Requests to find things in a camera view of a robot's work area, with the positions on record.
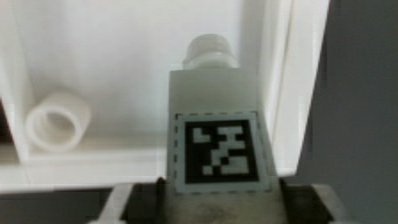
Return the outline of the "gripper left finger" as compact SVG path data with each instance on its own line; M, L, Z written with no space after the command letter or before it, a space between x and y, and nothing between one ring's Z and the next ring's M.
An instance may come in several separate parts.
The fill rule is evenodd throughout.
M112 188L96 224L164 224L165 180Z

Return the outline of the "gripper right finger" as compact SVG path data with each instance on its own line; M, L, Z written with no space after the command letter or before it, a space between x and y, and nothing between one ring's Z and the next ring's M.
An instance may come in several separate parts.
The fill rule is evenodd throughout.
M350 212L325 184L281 183L288 224L350 224Z

